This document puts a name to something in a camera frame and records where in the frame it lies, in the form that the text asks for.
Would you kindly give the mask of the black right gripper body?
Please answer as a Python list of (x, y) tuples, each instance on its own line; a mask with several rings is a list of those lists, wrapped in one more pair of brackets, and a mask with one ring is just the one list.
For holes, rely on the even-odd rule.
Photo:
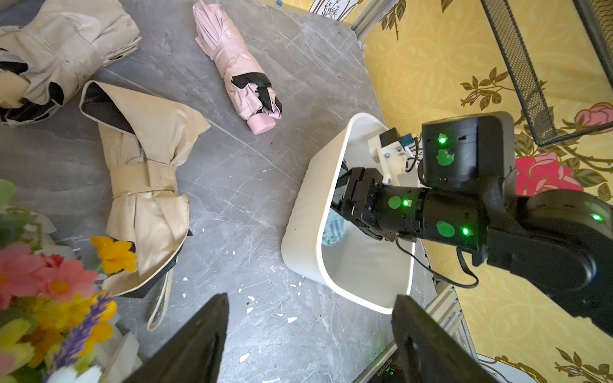
[(331, 208), (376, 240), (422, 237), (424, 188), (385, 185), (374, 168), (352, 168), (338, 178)]

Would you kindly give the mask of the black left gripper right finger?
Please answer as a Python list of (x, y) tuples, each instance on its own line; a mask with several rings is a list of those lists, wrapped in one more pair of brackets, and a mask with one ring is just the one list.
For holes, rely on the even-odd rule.
[(392, 329), (402, 381), (495, 381), (408, 295), (396, 298)]

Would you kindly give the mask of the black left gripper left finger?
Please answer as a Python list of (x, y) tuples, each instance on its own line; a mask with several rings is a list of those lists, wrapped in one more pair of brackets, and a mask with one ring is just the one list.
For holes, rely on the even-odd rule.
[(229, 316), (228, 295), (214, 295), (127, 382), (216, 382)]

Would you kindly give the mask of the mint green umbrella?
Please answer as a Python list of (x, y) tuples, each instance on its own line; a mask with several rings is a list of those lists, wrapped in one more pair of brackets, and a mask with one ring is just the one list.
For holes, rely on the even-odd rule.
[(333, 209), (330, 209), (322, 233), (322, 245), (333, 247), (343, 240), (346, 233), (346, 220)]

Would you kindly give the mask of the pink umbrella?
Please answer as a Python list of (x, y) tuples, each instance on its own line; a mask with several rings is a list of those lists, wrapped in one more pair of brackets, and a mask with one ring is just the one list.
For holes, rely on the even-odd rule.
[(272, 130), (283, 106), (241, 33), (218, 4), (193, 5), (196, 42), (215, 63), (237, 114), (255, 134)]

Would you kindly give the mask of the beige umbrella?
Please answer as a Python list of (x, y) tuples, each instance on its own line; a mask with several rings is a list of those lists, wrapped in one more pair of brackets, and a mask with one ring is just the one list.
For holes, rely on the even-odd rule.
[(110, 171), (106, 234), (136, 254), (134, 271), (110, 271), (102, 287), (114, 296), (144, 298), (161, 282), (147, 323), (153, 332), (169, 309), (173, 268), (191, 234), (177, 169), (210, 124), (187, 105), (100, 81), (84, 85), (79, 109), (97, 123)]

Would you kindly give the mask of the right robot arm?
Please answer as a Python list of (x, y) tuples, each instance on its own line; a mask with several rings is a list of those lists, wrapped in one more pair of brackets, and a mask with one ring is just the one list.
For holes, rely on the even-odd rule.
[(573, 317), (612, 332), (612, 208), (556, 189), (516, 192), (512, 117), (505, 112), (425, 123), (418, 188), (378, 169), (338, 178), (331, 207), (376, 240), (425, 239), (527, 280)]

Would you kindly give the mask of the white plastic storage box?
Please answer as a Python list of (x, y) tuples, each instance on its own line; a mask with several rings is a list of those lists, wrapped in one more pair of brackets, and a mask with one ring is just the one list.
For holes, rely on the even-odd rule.
[(338, 177), (351, 167), (375, 168), (368, 140), (386, 132), (375, 116), (358, 113), (308, 164), (282, 239), (292, 271), (381, 314), (413, 284), (413, 259), (394, 243), (376, 240), (332, 210)]

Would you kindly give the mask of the cream folded umbrella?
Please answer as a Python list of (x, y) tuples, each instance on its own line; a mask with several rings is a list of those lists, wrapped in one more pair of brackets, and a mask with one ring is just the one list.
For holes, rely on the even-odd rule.
[(139, 41), (137, 24), (118, 1), (44, 2), (27, 25), (1, 28), (1, 123), (50, 117)]

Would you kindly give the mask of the artificial flower bouquet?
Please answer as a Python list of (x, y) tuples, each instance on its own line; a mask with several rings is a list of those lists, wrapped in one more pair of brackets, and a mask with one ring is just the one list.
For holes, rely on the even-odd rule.
[(100, 284), (133, 266), (125, 242), (95, 237), (104, 262), (91, 271), (52, 239), (45, 215), (11, 205), (16, 186), (1, 182), (1, 380), (123, 382), (142, 367), (139, 343), (122, 334), (117, 304)]

